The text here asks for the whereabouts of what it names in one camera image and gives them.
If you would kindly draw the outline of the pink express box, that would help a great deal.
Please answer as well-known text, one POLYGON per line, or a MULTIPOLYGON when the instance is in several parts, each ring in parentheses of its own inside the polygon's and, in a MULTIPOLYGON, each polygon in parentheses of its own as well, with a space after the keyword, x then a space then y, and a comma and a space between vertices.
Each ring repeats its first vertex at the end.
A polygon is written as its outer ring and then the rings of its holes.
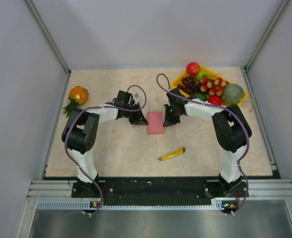
POLYGON ((164 134, 162 111, 148 112, 147 121, 148 126, 146 131, 148 135, 164 134))

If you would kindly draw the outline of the yellow utility knife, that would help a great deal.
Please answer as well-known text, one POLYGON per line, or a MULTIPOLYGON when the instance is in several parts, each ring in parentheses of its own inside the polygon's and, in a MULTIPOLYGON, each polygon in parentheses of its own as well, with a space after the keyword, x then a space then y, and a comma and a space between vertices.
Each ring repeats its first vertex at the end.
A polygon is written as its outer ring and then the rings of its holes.
POLYGON ((171 153, 168 153, 166 155, 159 157, 158 160, 159 161, 166 161, 166 160, 169 160, 169 159, 174 158, 176 156, 180 156, 180 155, 184 154, 185 151, 186 151, 185 147, 181 147, 176 151, 173 151, 171 153))

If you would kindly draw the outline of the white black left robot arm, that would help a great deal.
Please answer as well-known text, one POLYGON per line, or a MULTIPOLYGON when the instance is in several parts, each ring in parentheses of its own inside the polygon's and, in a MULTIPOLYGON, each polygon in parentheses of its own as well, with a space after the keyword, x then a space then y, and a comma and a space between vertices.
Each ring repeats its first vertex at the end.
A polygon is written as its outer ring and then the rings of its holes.
POLYGON ((71 110, 62 133, 65 152, 77 167, 77 185, 88 196, 96 196, 100 189, 98 172, 94 166, 92 148, 96 142, 98 126, 121 118, 131 125, 148 125, 142 113, 147 98, 141 105, 136 96, 120 90, 116 98, 100 106, 71 110))

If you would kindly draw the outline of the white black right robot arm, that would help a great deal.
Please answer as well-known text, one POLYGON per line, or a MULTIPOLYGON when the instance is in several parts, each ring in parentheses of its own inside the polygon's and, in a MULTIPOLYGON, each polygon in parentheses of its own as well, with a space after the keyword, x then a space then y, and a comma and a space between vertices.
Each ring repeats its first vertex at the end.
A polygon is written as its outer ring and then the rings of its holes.
POLYGON ((184 97, 179 89, 167 91, 164 127, 180 123, 181 116, 203 119, 214 126, 217 142, 223 149, 223 164, 219 175, 219 191, 231 196, 241 183, 240 161, 245 157, 252 135, 242 111, 237 105, 223 107, 200 99, 184 97))

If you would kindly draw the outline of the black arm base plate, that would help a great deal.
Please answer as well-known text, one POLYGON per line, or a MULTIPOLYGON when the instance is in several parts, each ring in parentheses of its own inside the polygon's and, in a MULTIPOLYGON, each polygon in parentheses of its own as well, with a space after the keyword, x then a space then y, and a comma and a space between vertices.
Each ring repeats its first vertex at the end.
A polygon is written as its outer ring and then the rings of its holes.
POLYGON ((244 179, 227 184, 221 177, 99 177, 96 183, 76 180, 72 198, 103 198, 104 205, 209 205, 212 198, 245 196, 244 179))

